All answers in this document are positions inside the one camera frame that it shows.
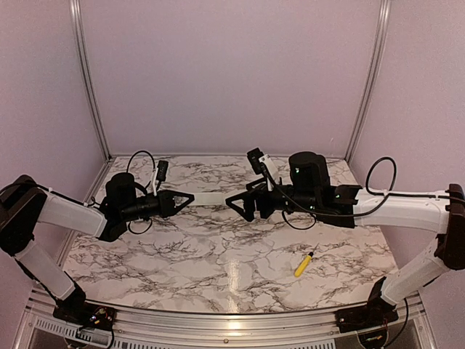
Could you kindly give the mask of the white remote control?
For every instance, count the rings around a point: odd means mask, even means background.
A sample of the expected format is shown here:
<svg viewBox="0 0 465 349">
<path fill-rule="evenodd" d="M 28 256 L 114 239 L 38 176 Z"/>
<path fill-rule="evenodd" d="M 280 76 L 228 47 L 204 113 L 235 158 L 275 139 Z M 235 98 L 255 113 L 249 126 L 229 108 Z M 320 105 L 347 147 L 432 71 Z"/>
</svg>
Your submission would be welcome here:
<svg viewBox="0 0 465 349">
<path fill-rule="evenodd" d="M 193 206 L 219 206 L 225 205 L 225 195 L 220 192 L 195 193 Z"/>
</svg>

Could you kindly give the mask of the yellow handled screwdriver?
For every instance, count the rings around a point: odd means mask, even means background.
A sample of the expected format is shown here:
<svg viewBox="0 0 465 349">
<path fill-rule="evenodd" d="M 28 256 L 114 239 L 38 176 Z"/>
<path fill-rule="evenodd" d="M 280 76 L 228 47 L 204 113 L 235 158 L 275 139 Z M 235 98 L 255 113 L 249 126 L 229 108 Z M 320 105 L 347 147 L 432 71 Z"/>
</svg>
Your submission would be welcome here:
<svg viewBox="0 0 465 349">
<path fill-rule="evenodd" d="M 299 266 L 294 271 L 294 276 L 296 278 L 300 277 L 303 272 L 306 270 L 307 266 L 312 261 L 316 250 L 318 249 L 320 244 L 317 244 L 312 251 L 308 252 L 305 258 L 300 262 Z"/>
</svg>

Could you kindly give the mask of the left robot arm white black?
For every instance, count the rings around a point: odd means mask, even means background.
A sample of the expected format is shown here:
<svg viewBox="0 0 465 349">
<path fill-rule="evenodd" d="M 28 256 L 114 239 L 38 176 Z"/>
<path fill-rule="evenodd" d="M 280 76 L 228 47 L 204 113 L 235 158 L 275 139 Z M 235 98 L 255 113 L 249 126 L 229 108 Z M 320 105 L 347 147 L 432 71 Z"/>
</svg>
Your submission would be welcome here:
<svg viewBox="0 0 465 349">
<path fill-rule="evenodd" d="M 75 324 L 111 318 L 86 301 L 85 291 L 57 264 L 36 233 L 75 231 L 99 241 L 114 242 L 128 224 L 152 217 L 172 217 L 194 201 L 174 190 L 148 192 L 129 173 L 114 175 L 105 185 L 98 207 L 65 197 L 23 174 L 1 191 L 1 250 L 55 301 L 54 316 Z"/>
</svg>

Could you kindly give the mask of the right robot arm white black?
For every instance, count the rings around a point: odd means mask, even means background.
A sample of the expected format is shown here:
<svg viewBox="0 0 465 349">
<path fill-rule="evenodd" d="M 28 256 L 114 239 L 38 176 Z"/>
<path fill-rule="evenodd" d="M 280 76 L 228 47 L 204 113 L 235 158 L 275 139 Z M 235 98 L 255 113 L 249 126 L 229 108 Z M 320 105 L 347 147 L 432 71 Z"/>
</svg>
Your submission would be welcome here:
<svg viewBox="0 0 465 349">
<path fill-rule="evenodd" d="M 451 184 L 429 193 L 374 190 L 331 184 L 326 158 L 309 151 L 291 155 L 291 184 L 284 185 L 275 164 L 258 148 L 249 151 L 253 171 L 263 178 L 225 203 L 246 221 L 259 214 L 302 212 L 314 221 L 341 228 L 392 226 L 435 233 L 430 245 L 396 273 L 378 281 L 360 309 L 360 320 L 376 325 L 410 293 L 450 270 L 464 269 L 464 191 Z"/>
</svg>

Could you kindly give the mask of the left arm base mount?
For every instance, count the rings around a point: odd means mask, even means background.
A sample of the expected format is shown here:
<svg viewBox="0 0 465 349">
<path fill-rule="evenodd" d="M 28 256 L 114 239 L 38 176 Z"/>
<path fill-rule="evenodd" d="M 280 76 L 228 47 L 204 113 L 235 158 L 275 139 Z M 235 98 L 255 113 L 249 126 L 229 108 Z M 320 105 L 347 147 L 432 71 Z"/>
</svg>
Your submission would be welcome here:
<svg viewBox="0 0 465 349">
<path fill-rule="evenodd" d="M 81 289 L 75 289 L 64 300 L 58 299 L 53 311 L 55 318 L 77 324 L 84 329 L 103 331 L 113 329 L 115 314 L 115 308 L 88 303 Z"/>
</svg>

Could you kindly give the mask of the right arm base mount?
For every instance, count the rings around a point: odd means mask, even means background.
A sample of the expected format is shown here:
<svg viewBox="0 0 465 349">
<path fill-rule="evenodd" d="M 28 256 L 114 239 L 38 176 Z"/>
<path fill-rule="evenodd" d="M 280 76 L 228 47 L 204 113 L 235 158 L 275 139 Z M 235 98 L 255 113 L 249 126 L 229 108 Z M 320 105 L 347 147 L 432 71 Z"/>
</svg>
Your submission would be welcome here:
<svg viewBox="0 0 465 349">
<path fill-rule="evenodd" d="M 343 308 L 335 312 L 336 325 L 341 333 L 369 329 L 399 319 L 396 306 L 381 298 L 386 276 L 379 279 L 371 290 L 366 304 Z"/>
</svg>

